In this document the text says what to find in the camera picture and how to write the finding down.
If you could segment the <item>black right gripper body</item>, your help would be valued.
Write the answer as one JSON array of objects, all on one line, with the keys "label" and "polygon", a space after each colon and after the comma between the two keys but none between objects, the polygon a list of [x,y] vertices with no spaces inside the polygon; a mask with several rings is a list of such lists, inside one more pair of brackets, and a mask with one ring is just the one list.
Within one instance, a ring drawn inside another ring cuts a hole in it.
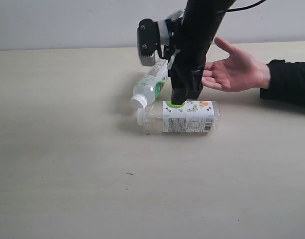
[{"label": "black right gripper body", "polygon": [[173,94],[201,93],[202,74],[206,62],[206,54],[213,37],[200,37],[194,40],[183,37],[172,37],[173,55],[169,61],[169,77]]}]

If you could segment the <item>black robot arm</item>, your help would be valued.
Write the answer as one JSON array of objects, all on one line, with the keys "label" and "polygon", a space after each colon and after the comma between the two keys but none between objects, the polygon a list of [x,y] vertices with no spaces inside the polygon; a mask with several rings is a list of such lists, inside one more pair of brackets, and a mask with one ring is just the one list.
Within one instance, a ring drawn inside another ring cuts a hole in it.
[{"label": "black robot arm", "polygon": [[196,100],[203,89],[206,54],[233,0],[189,0],[175,27],[175,52],[169,62],[171,102]]}]

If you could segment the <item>person's open hand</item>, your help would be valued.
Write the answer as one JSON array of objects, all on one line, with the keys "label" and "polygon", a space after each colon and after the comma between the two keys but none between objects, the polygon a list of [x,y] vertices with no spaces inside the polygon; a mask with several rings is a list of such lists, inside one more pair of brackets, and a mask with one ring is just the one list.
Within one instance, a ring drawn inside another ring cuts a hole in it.
[{"label": "person's open hand", "polygon": [[228,93],[252,88],[269,88],[271,74],[267,64],[259,62],[250,53],[223,38],[216,37],[214,42],[229,56],[222,60],[205,63],[203,86]]}]

